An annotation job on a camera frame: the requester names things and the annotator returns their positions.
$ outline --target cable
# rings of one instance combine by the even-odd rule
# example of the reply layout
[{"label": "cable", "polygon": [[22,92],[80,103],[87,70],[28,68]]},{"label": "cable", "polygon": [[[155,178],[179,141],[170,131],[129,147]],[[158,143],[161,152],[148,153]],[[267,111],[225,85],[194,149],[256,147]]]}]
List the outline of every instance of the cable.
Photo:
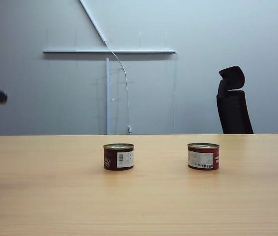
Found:
[{"label": "cable", "polygon": [[110,50],[111,53],[116,57],[118,60],[121,68],[123,69],[125,73],[125,81],[126,81],[126,94],[127,94],[127,115],[128,115],[128,133],[131,134],[131,126],[130,126],[130,115],[129,115],[129,96],[128,96],[128,81],[127,81],[127,73],[123,66],[123,64],[120,62],[119,58],[116,56],[116,54],[110,49],[110,47],[107,45],[106,41],[104,41],[104,44],[107,46],[107,48]]}]

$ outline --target wooden table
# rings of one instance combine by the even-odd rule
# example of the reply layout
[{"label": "wooden table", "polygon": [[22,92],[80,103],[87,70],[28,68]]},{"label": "wooden table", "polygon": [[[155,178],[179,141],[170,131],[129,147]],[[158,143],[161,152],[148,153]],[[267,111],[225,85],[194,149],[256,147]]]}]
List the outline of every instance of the wooden table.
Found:
[{"label": "wooden table", "polygon": [[[103,145],[135,167],[103,168]],[[221,145],[220,168],[187,143]],[[278,236],[278,134],[0,136],[0,236]]]}]

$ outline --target can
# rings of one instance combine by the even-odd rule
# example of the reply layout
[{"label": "can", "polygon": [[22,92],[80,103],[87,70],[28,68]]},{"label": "can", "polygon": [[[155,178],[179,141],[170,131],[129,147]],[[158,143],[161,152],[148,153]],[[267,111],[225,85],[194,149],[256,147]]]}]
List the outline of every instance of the can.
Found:
[{"label": "can", "polygon": [[123,171],[134,167],[133,144],[107,144],[104,148],[104,168]]},{"label": "can", "polygon": [[188,144],[188,166],[197,170],[219,168],[219,145],[209,143]]}]

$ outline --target white wall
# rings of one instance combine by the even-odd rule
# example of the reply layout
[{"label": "white wall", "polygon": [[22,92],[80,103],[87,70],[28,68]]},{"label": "white wall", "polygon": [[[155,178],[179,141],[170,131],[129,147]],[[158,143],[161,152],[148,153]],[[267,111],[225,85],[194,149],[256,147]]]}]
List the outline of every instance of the white wall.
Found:
[{"label": "white wall", "polygon": [[[218,71],[239,65],[255,133],[278,133],[277,0],[84,0],[121,55],[134,134],[221,133]],[[44,55],[47,47],[105,49],[78,0],[0,0],[0,134],[104,134],[105,58]],[[127,133],[123,72],[111,63],[112,133]]]}]

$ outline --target black chair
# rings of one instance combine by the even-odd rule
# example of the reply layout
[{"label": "black chair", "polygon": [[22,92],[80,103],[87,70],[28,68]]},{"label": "black chair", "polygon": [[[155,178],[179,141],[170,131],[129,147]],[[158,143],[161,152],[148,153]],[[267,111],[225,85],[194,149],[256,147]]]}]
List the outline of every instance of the black chair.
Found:
[{"label": "black chair", "polygon": [[219,84],[217,106],[224,134],[253,134],[244,86],[245,77],[240,67],[233,66],[219,71],[222,80]]}]

